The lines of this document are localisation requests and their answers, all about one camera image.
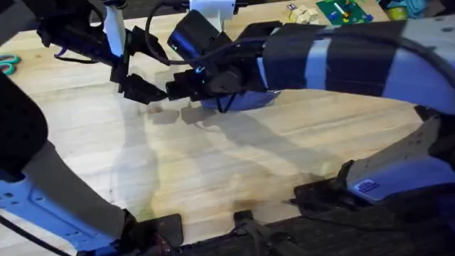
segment wooden table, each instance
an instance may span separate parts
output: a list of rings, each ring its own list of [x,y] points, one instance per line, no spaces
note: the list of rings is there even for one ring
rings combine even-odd
[[[260,16],[283,19],[288,3],[243,8],[226,23],[227,33],[234,38]],[[315,6],[312,0],[301,3]],[[387,20],[374,0],[359,4],[375,21]],[[181,18],[154,19],[161,44]],[[320,21],[328,23],[322,15]],[[144,24],[144,18],[126,21],[128,28]],[[22,57],[11,79],[40,105],[50,140],[74,172],[140,220],[182,214],[186,242],[226,233],[238,210],[252,209],[263,222],[297,215],[282,203],[293,187],[332,177],[344,161],[371,155],[421,123],[411,104],[312,90],[283,92],[269,107],[228,114],[187,99],[146,107],[117,94],[109,67],[55,60],[59,48],[44,48],[33,31],[0,51]],[[164,86],[181,68],[137,54],[130,70]],[[74,253],[66,241],[1,214]],[[50,253],[0,227],[0,255]]]

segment blue sticker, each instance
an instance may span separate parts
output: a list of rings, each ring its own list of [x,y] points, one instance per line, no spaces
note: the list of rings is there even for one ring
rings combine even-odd
[[[355,185],[354,188],[361,193],[367,193],[368,191],[371,191],[374,188],[377,188],[378,186],[379,186],[378,183],[370,179],[365,179],[364,181]]]
[[[294,4],[288,4],[287,8],[289,8],[289,10],[293,11],[293,10],[297,9],[297,6],[295,6]]]

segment wooden block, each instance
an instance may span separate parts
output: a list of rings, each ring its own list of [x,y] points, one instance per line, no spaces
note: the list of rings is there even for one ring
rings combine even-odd
[[[300,23],[300,24],[307,24],[310,21],[310,16],[307,13],[300,14],[299,17],[297,17],[297,20],[295,23]]]
[[[315,21],[318,19],[318,11],[315,8],[307,9],[305,14],[309,15],[309,22]]]
[[[292,22],[297,22],[298,17],[300,16],[300,14],[303,13],[303,11],[301,9],[298,9],[297,6],[295,6],[294,4],[288,4],[287,8],[288,8],[287,16],[289,20],[291,20]]]

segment black cable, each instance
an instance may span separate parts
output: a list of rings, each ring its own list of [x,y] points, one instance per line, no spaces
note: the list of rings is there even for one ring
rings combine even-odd
[[[160,6],[169,4],[169,0],[160,0],[158,1],[155,6],[151,9],[149,16],[147,17],[146,20],[146,32],[150,31],[150,24],[151,20],[156,12],[156,10],[159,9]],[[359,38],[367,41],[371,41],[373,43],[380,43],[380,44],[385,44],[385,45],[392,45],[395,47],[399,48],[404,48],[408,50],[411,53],[414,53],[418,55],[419,57],[423,58],[425,61],[427,61],[430,65],[433,66],[436,70],[441,73],[441,75],[447,80],[447,82],[450,84],[452,88],[455,89],[455,71],[445,59],[437,55],[435,52],[432,50],[427,49],[426,47],[422,46],[421,44],[414,42],[408,38],[388,38],[385,36],[379,36],[379,35],[369,35],[366,33],[334,33],[334,30],[332,31],[325,31],[321,30],[318,32],[319,36],[323,37],[348,37],[348,38]],[[259,37],[259,38],[246,38],[246,39],[241,39],[238,41],[235,41],[233,43],[224,45],[214,51],[211,51],[209,53],[206,53],[205,55],[199,57],[199,58],[194,58],[191,60],[168,60],[167,58],[162,58],[161,56],[158,55],[157,52],[151,47],[150,44],[150,38],[147,36],[146,33],[146,45],[150,52],[154,55],[155,59],[157,59],[159,62],[163,63],[164,65],[187,65],[191,63],[197,63],[201,62],[204,60],[207,60],[209,58],[212,58],[216,56],[217,54],[223,53],[224,51],[233,48],[238,45],[242,45],[244,43],[264,43],[268,37]]]
[[[80,60],[80,59],[77,59],[77,58],[66,58],[66,57],[60,57],[60,56],[56,56],[56,55],[54,55],[54,58],[56,58],[57,60],[61,60],[61,61],[68,61],[68,62],[81,63],[81,64],[96,64],[96,63],[98,63],[95,60]]]
[[[99,26],[97,26],[97,28],[100,28],[102,30],[105,27],[105,19],[102,16],[102,12],[94,4],[92,4],[92,3],[88,3],[88,4],[92,8],[92,11],[95,12],[95,14],[98,16],[98,19],[101,22],[101,24]]]
[[[246,44],[246,43],[264,43],[268,39],[268,37],[257,37],[257,38],[241,39],[241,40],[226,44],[224,46],[221,46],[221,47],[217,48],[214,51],[211,51],[209,53],[206,53],[205,55],[202,55],[199,58],[193,58],[193,59],[190,59],[190,60],[169,60],[167,58],[163,58],[151,46],[150,37],[148,37],[148,33],[150,32],[150,24],[151,24],[151,20],[152,20],[153,16],[155,15],[156,11],[161,6],[163,6],[163,5],[175,6],[176,3],[178,3],[178,1],[169,1],[169,0],[168,1],[166,1],[166,0],[157,1],[155,3],[155,6],[152,7],[152,9],[150,10],[150,14],[147,17],[147,20],[146,20],[146,23],[145,23],[145,31],[146,31],[146,33],[145,33],[145,41],[146,41],[147,48],[149,49],[149,51],[153,55],[153,57],[155,59],[157,59],[160,63],[163,63],[164,65],[187,65],[187,64],[192,64],[192,63],[199,63],[201,61],[204,61],[204,60],[207,60],[209,58],[212,58],[212,57],[214,57],[214,56],[216,56],[216,55],[218,55],[220,53],[224,53],[226,50],[229,50],[231,48],[237,47],[239,45]]]
[[[234,94],[232,94],[230,96],[229,102],[227,102],[226,107],[224,109],[221,107],[221,99],[220,99],[220,97],[216,97],[216,106],[218,108],[218,111],[220,113],[227,113],[229,111],[229,109],[230,109],[230,106],[234,102],[236,96],[237,96],[237,93],[234,93]]]
[[[11,221],[5,219],[5,217],[0,215],[0,223],[4,225],[5,227],[9,228],[10,230],[14,231],[16,234],[20,235],[21,237],[30,240],[31,242],[34,242],[35,244],[43,247],[44,249],[47,249],[57,255],[60,256],[71,256],[66,252],[63,252],[62,250],[53,247],[52,245],[49,245],[48,243],[42,241],[41,239],[37,238],[36,236],[30,234],[29,232],[23,230],[22,228],[18,227],[16,224],[12,223]]]

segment teal scissors handle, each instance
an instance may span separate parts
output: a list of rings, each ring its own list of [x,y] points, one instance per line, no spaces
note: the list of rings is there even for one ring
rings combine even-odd
[[[11,63],[0,63],[0,69],[5,75],[11,75],[16,71],[16,67]]]
[[[15,54],[0,55],[0,69],[5,75],[11,75],[16,71],[14,64],[21,61]]]

